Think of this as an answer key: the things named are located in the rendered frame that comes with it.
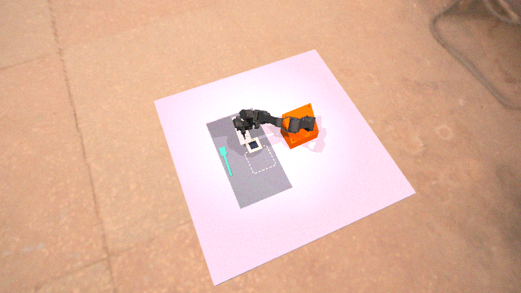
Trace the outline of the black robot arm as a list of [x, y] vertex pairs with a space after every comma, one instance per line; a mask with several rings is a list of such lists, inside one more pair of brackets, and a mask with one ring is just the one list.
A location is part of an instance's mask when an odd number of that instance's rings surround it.
[[[267, 111], [257, 110], [246, 110], [242, 109], [239, 112], [239, 115], [241, 119], [251, 119], [252, 122], [255, 122], [257, 124], [266, 124], [270, 123], [274, 125], [275, 127], [283, 129], [283, 131], [288, 133], [298, 133], [300, 129], [305, 129], [306, 131], [310, 132], [313, 131], [314, 125], [315, 125], [315, 118], [316, 117], [309, 117], [304, 116], [300, 119], [296, 117], [285, 117], [285, 118], [279, 118], [279, 117], [273, 117], [270, 113]], [[282, 127], [283, 119], [290, 118], [289, 125], [288, 125], [288, 131]], [[258, 120], [258, 121], [257, 121]]]

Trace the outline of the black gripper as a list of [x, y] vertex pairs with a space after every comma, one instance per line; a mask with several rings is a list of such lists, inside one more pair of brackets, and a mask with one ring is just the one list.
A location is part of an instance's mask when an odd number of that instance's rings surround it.
[[235, 126], [235, 128], [237, 129], [237, 131], [239, 130], [243, 130], [245, 128], [245, 130], [252, 130], [252, 126], [254, 125], [254, 129], [259, 129], [260, 125], [255, 123], [255, 122], [252, 122], [251, 119], [244, 119], [243, 121], [241, 121], [240, 119], [233, 119], [233, 124]]

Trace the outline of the white square tile with dark blue centre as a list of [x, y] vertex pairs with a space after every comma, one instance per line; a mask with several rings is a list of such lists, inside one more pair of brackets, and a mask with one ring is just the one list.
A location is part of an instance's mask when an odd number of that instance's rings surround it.
[[249, 153], [253, 153], [253, 152], [257, 151], [257, 150], [262, 149], [262, 146], [261, 146], [261, 144], [260, 144], [260, 142], [259, 142], [257, 137], [253, 138], [252, 142], [246, 143], [246, 146], [248, 148]]

